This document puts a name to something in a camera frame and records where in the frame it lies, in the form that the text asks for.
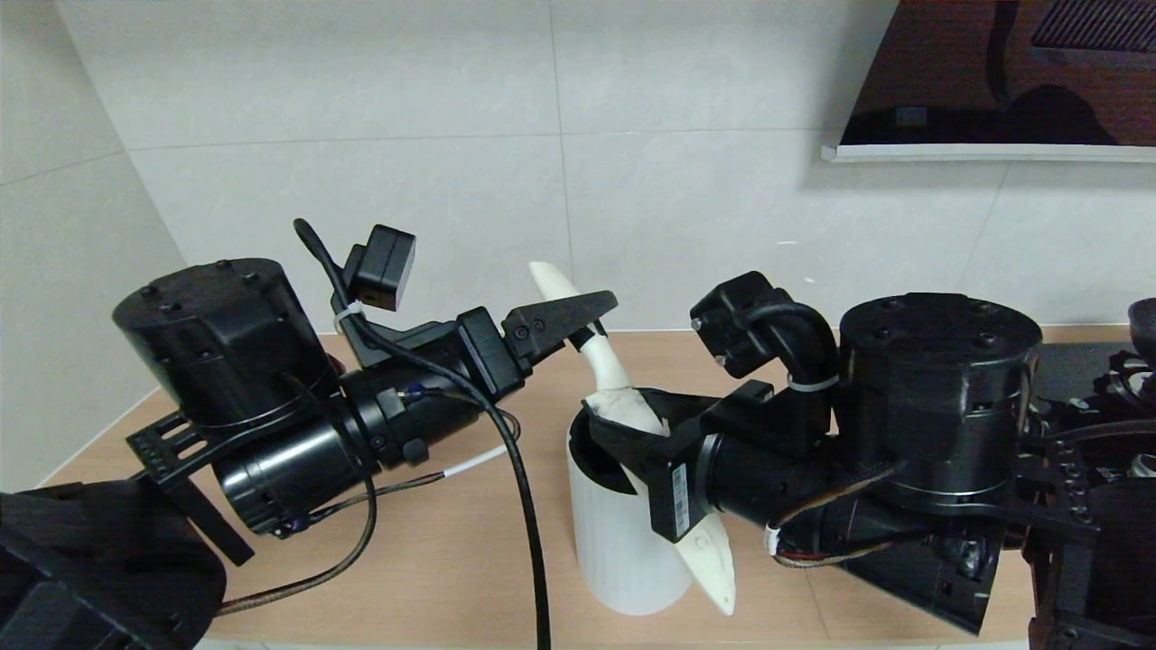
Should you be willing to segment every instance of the white plastic tube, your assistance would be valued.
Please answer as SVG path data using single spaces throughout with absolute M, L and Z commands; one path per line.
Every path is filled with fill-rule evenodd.
M 666 610 L 692 582 L 674 547 L 650 527 L 646 502 L 605 488 L 587 477 L 570 453 L 570 503 L 583 579 L 615 612 L 644 616 Z

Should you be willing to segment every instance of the white wall tile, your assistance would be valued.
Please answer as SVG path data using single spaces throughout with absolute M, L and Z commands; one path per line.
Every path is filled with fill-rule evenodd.
M 549 7 L 66 1 L 129 149 L 557 132 Z
M 842 128 L 895 0 L 555 0 L 568 133 Z
M 268 257 L 313 325 L 333 331 L 331 289 L 294 234 L 307 219 L 339 264 L 375 223 L 417 235 L 391 326 L 483 305 L 501 320 L 538 302 L 526 263 L 569 268 L 557 136 L 249 145 L 132 154 L 190 264 Z
M 1156 296 L 1156 167 L 1013 163 L 962 290 L 1045 324 L 1126 323 Z
M 124 154 L 0 186 L 0 489 L 20 490 L 156 385 L 112 309 L 184 261 Z
M 867 300 L 954 290 L 1006 165 L 833 165 L 818 136 L 565 136 L 576 282 L 617 294 L 607 326 L 687 327 L 751 269 L 832 325 Z
M 0 185 L 121 150 L 52 2 L 0 19 Z

